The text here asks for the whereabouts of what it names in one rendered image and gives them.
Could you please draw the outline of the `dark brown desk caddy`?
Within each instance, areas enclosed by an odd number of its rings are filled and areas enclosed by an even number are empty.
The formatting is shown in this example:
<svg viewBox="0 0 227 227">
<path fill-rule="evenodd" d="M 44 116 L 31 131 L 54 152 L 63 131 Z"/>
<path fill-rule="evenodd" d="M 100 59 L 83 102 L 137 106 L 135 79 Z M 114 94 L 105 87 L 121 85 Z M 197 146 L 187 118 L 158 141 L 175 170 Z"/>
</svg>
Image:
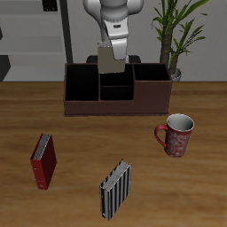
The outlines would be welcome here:
<svg viewBox="0 0 227 227">
<path fill-rule="evenodd" d="M 101 74 L 96 64 L 67 64 L 65 115 L 167 115 L 171 87 L 160 63 L 130 63 L 113 74 Z"/>
</svg>

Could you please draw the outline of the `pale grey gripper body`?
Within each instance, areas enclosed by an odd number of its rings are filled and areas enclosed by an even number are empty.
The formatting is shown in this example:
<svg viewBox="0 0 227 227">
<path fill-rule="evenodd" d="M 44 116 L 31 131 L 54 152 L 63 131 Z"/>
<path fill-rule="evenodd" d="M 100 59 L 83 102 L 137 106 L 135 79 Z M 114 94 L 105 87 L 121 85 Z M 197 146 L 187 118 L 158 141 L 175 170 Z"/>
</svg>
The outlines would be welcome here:
<svg viewBox="0 0 227 227">
<path fill-rule="evenodd" d="M 114 58 L 112 45 L 107 42 L 98 43 L 98 72 L 100 74 L 122 73 L 125 60 Z"/>
</svg>

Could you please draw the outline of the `red patterned mug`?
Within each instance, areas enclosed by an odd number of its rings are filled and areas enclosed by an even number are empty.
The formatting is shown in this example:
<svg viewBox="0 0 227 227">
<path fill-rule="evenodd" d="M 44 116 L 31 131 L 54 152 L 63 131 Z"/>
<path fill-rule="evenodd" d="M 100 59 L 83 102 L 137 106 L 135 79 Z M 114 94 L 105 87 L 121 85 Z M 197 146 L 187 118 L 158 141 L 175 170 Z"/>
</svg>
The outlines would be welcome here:
<svg viewBox="0 0 227 227">
<path fill-rule="evenodd" d="M 167 118 L 166 125 L 158 125 L 155 128 L 154 135 L 168 156 L 180 158 L 185 153 L 193 128 L 192 118 L 185 114 L 175 113 Z M 165 141 L 161 141 L 158 136 L 161 129 L 166 133 Z"/>
</svg>

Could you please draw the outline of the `red book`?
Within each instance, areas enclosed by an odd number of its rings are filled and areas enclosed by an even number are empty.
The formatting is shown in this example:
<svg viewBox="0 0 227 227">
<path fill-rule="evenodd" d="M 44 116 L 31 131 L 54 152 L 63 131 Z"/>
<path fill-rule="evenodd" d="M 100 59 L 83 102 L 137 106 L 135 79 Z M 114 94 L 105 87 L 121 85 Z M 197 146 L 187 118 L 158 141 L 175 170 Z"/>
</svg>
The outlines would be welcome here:
<svg viewBox="0 0 227 227">
<path fill-rule="evenodd" d="M 57 164 L 52 135 L 41 134 L 30 157 L 39 190 L 47 190 Z"/>
</svg>

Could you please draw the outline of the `green pot plant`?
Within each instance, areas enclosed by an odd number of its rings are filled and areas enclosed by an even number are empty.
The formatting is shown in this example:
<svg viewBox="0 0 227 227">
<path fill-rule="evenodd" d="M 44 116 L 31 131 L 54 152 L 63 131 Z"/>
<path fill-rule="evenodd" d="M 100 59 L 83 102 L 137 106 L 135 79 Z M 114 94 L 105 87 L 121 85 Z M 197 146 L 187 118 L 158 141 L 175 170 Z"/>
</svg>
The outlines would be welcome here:
<svg viewBox="0 0 227 227">
<path fill-rule="evenodd" d="M 198 0 L 192 4 L 192 0 L 189 0 L 179 9 L 178 0 L 161 0 L 161 11 L 154 8 L 158 17 L 152 20 L 151 26 L 153 27 L 154 21 L 160 25 L 160 28 L 155 28 L 159 35 L 157 39 L 161 42 L 160 63 L 167 65 L 173 82 L 179 82 L 182 76 L 182 71 L 176 67 L 179 56 L 190 53 L 188 47 L 191 44 L 205 39 L 205 36 L 200 36 L 203 25 L 189 34 L 194 19 L 185 24 L 181 24 L 181 21 L 207 2 L 208 0 Z"/>
</svg>

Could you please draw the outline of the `small black box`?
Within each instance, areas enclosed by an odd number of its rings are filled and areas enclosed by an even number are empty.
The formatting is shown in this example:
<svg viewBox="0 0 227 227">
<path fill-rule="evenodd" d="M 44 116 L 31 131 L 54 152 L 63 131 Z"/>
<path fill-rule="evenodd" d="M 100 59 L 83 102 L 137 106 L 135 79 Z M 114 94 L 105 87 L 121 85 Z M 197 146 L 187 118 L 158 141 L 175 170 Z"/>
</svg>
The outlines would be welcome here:
<svg viewBox="0 0 227 227">
<path fill-rule="evenodd" d="M 45 12 L 56 12 L 58 10 L 57 0 L 42 0 Z"/>
</svg>

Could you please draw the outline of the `black white striped book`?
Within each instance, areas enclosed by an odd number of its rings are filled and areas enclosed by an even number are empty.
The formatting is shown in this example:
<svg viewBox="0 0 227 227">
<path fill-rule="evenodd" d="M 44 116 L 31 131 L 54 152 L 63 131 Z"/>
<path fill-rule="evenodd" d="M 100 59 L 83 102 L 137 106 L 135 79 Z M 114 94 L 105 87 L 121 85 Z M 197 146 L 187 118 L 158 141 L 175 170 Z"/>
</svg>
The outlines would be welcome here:
<svg viewBox="0 0 227 227">
<path fill-rule="evenodd" d="M 130 193 L 131 164 L 121 160 L 99 186 L 100 213 L 110 220 Z"/>
</svg>

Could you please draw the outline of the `flat black base plate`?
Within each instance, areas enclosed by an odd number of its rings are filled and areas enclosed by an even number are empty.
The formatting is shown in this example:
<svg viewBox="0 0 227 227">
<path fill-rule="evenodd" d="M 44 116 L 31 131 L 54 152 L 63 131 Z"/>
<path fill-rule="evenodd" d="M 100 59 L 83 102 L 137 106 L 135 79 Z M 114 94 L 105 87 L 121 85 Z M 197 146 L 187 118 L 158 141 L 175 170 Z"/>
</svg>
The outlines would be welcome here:
<svg viewBox="0 0 227 227">
<path fill-rule="evenodd" d="M 98 62 L 98 56 L 97 55 L 90 55 L 87 57 L 86 60 L 87 63 L 97 63 Z M 129 55 L 129 63 L 140 63 L 141 59 L 137 55 Z"/>
</svg>

